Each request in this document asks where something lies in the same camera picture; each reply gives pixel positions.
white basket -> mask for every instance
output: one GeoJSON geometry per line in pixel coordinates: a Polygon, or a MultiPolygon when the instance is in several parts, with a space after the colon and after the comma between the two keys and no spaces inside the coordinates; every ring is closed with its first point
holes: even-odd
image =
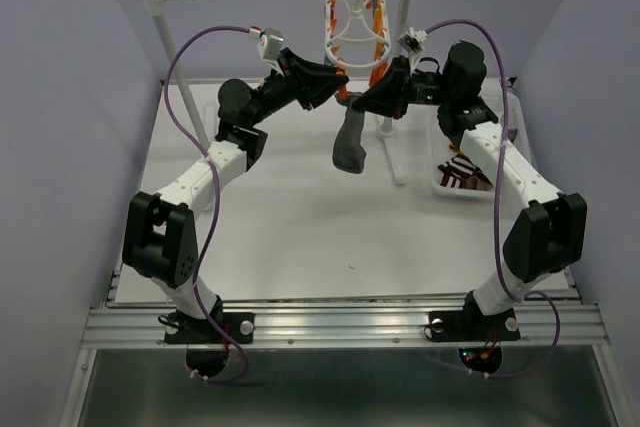
{"type": "MultiPolygon", "coordinates": [[[[497,79],[488,79],[482,85],[480,96],[491,110],[495,112],[500,121],[502,121],[502,92],[497,79]]],[[[529,138],[524,126],[524,118],[522,117],[522,109],[518,98],[509,92],[507,94],[509,101],[509,129],[518,129],[518,135],[513,142],[522,155],[531,163],[531,148],[529,147],[529,138]]],[[[493,200],[494,193],[481,190],[469,190],[463,188],[443,187],[440,185],[442,172],[438,170],[438,165],[451,160],[455,153],[449,149],[451,141],[445,137],[438,125],[437,108],[433,108],[430,113],[428,142],[429,159],[431,162],[431,185],[436,194],[446,197],[457,197],[479,200],[493,200]]]]}

black cable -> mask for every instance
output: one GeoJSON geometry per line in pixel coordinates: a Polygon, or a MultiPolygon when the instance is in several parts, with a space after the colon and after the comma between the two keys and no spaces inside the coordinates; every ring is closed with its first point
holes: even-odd
{"type": "Polygon", "coordinates": [[[180,330],[180,326],[178,324],[170,322],[166,315],[158,316],[158,322],[166,327],[172,327],[176,330],[180,330]]]}
{"type": "Polygon", "coordinates": [[[433,57],[422,57],[420,59],[420,64],[422,62],[433,62],[434,64],[436,64],[437,68],[436,68],[436,74],[440,73],[440,62],[438,62],[438,59],[434,59],[433,57]]]}

glass panel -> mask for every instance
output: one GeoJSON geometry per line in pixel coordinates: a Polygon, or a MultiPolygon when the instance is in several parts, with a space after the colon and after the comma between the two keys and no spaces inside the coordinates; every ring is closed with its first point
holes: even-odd
{"type": "MultiPolygon", "coordinates": [[[[501,371],[546,349],[512,348],[501,371]]],[[[184,351],[101,351],[80,425],[100,426],[583,426],[615,425],[590,347],[559,348],[516,380],[471,377],[431,362],[457,351],[251,352],[232,385],[189,378],[184,351]]]]}

metal frame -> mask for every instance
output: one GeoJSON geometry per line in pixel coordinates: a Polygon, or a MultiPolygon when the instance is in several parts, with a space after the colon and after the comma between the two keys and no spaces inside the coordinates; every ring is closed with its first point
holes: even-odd
{"type": "MultiPolygon", "coordinates": [[[[462,298],[446,297],[397,301],[228,302],[225,310],[256,314],[254,342],[245,346],[249,350],[425,349],[462,346],[429,342],[422,333],[429,312],[459,308],[462,304],[462,298]]],[[[61,426],[78,425],[98,349],[184,349],[184,346],[163,342],[164,328],[158,324],[157,316],[170,310],[101,308],[90,311],[61,426]]],[[[509,346],[548,346],[555,331],[548,306],[530,301],[515,310],[523,338],[509,346]]],[[[565,300],[558,303],[558,310],[563,324],[559,345],[593,347],[617,424],[620,427],[636,425],[598,307],[565,300]]]]}
{"type": "Polygon", "coordinates": [[[80,422],[84,399],[89,389],[89,381],[91,380],[91,372],[96,360],[96,351],[93,349],[81,348],[78,353],[76,365],[73,368],[73,376],[71,384],[67,392],[67,398],[62,410],[60,419],[60,427],[76,426],[80,422]]]}
{"type": "Polygon", "coordinates": [[[637,426],[636,418],[629,404],[629,398],[627,397],[627,391],[625,390],[618,365],[613,358],[613,352],[611,345],[594,345],[593,352],[598,362],[600,369],[600,375],[602,375],[602,381],[604,383],[609,402],[611,403],[611,410],[616,418],[616,422],[620,427],[633,427],[637,426]]]}

gray sock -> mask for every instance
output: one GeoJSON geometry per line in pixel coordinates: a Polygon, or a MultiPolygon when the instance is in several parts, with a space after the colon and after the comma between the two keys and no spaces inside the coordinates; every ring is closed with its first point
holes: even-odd
{"type": "Polygon", "coordinates": [[[333,144],[333,165],[350,174],[361,174],[364,170],[364,158],[367,156],[360,145],[364,128],[364,112],[353,110],[351,102],[348,104],[344,122],[333,144]]]}

